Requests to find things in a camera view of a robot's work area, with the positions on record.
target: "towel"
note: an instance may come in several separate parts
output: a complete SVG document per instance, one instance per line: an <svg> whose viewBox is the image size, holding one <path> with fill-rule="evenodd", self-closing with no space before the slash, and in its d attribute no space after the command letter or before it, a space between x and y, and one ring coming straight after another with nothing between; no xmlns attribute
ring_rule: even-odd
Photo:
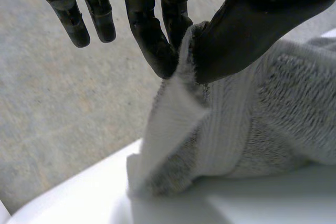
<svg viewBox="0 0 336 224"><path fill-rule="evenodd" d="M335 40L280 40L243 71L198 84L192 48L206 25L187 30L177 70L161 84L140 153L128 157L129 195L336 164Z"/></svg>

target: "white surface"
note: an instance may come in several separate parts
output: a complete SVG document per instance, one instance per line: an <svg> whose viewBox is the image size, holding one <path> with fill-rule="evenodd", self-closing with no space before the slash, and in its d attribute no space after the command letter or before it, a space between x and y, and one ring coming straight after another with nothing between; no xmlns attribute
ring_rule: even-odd
<svg viewBox="0 0 336 224"><path fill-rule="evenodd" d="M0 200L0 224L5 224L10 218L10 214Z"/></svg>
<svg viewBox="0 0 336 224"><path fill-rule="evenodd" d="M249 180L207 178L152 200L125 195L126 158L137 141L38 197L8 222L24 224L334 224L336 167Z"/></svg>
<svg viewBox="0 0 336 224"><path fill-rule="evenodd" d="M322 34L321 37L323 37L323 38L335 38L336 37L336 28L326 32L325 34Z"/></svg>

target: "robotic hand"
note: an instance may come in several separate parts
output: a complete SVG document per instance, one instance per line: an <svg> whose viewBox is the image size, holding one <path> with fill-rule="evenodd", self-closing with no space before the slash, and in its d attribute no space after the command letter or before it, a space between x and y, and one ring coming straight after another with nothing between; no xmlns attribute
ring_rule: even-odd
<svg viewBox="0 0 336 224"><path fill-rule="evenodd" d="M46 0L77 47L90 43L76 0ZM109 0L85 0L102 42L116 37ZM176 69L177 51L192 21L188 0L161 0L165 38L154 16L155 0L125 0L131 31L145 59L161 78ZM239 72L285 33L327 9L335 0L225 0L196 38L197 82L209 83Z"/></svg>

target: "concrete floor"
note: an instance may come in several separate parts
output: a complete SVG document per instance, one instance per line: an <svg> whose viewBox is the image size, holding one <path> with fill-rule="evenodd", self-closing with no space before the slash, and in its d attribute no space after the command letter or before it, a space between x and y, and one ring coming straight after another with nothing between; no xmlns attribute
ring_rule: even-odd
<svg viewBox="0 0 336 224"><path fill-rule="evenodd" d="M123 0L111 0L117 39L76 48L44 0L0 4L0 199L11 213L141 137L160 84L143 59ZM190 0L195 23L223 0ZM336 27L335 5L286 35L305 41ZM160 3L155 8L161 19Z"/></svg>

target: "towel fold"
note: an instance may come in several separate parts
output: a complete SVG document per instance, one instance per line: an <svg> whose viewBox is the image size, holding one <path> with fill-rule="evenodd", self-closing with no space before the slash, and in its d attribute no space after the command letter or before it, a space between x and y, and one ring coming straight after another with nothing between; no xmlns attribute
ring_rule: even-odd
<svg viewBox="0 0 336 224"><path fill-rule="evenodd" d="M280 40L243 71L200 85L192 48L206 24L188 29L176 73L157 93L140 154L128 158L130 194L336 164L335 41Z"/></svg>

